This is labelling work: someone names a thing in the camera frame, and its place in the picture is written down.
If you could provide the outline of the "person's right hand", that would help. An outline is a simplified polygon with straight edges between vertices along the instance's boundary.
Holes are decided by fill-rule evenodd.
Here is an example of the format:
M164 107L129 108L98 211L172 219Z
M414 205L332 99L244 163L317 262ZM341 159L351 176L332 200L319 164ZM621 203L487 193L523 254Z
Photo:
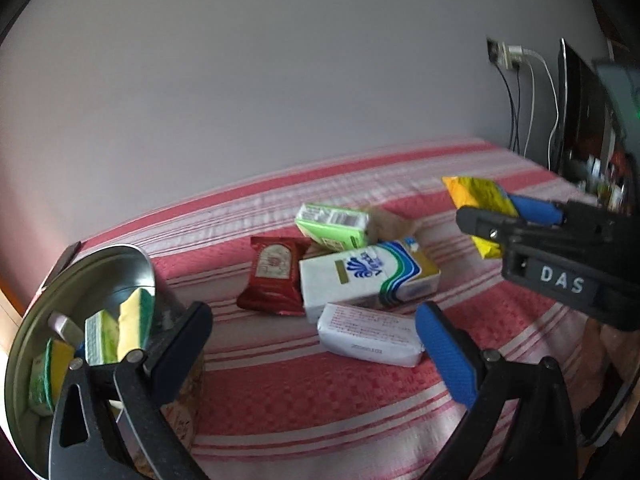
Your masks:
M606 368L613 364L624 382L639 369L639 332L621 332L588 318L582 335L582 352L570 400L575 414L600 393Z

